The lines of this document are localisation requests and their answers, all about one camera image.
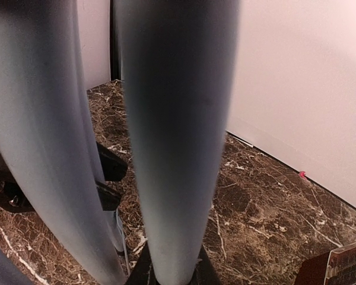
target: small red item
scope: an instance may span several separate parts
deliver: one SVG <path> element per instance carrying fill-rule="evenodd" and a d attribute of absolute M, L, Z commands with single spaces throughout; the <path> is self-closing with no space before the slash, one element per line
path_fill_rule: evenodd
<path fill-rule="evenodd" d="M 305 171 L 299 171 L 299 176 L 301 176 L 301 178 L 307 180 L 307 178 L 306 178 L 306 172 L 305 172 Z"/>

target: floor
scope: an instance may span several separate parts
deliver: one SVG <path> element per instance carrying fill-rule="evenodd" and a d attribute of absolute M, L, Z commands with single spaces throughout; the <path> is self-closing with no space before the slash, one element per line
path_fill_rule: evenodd
<path fill-rule="evenodd" d="M 88 92 L 97 140 L 129 165 L 121 216 L 131 266 L 145 242 L 121 82 Z M 286 165 L 226 136 L 204 246 L 223 284 L 293 284 L 301 263 L 356 241 L 356 211 Z M 0 209 L 0 248 L 36 284 L 96 284 L 35 213 Z"/>

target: black base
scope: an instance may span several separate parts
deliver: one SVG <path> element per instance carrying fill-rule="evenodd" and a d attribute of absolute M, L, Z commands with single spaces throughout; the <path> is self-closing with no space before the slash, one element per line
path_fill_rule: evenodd
<path fill-rule="evenodd" d="M 128 169 L 127 163 L 99 143 L 97 143 L 97 149 L 105 180 L 120 181 L 123 179 Z M 6 165 L 1 168 L 4 169 L 0 170 L 0 207 L 11 213 L 34 211 Z M 103 210 L 116 211 L 120 204 L 121 194 L 100 182 L 96 182 L 96 189 Z"/>
<path fill-rule="evenodd" d="M 145 244 L 136 266 L 129 276 L 126 285 L 160 285 L 155 279 L 148 245 Z M 188 285 L 221 285 L 209 258 L 202 246 L 199 252 L 199 262 Z"/>

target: brown marble floor tile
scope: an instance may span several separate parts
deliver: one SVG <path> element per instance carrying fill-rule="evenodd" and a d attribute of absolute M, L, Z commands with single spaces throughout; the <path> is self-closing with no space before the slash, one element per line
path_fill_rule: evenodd
<path fill-rule="evenodd" d="M 97 140 L 125 159 L 129 172 L 110 183 L 120 206 L 131 266 L 145 242 L 125 124 L 122 87 L 88 92 Z M 356 211 L 286 165 L 226 136 L 204 237 L 223 284 L 293 284 L 301 263 L 356 241 Z M 0 209 L 0 248 L 35 284 L 96 284 L 37 214 Z"/>

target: screw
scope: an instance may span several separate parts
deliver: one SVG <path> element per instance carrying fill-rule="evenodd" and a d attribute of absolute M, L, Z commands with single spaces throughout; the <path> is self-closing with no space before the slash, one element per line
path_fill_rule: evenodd
<path fill-rule="evenodd" d="M 5 181 L 0 181 L 0 192 L 4 192 L 4 187 L 5 187 Z"/>
<path fill-rule="evenodd" d="M 19 199 L 17 196 L 15 196 L 12 200 L 9 201 L 9 204 L 12 207 L 19 207 L 18 202 L 19 202 Z"/>

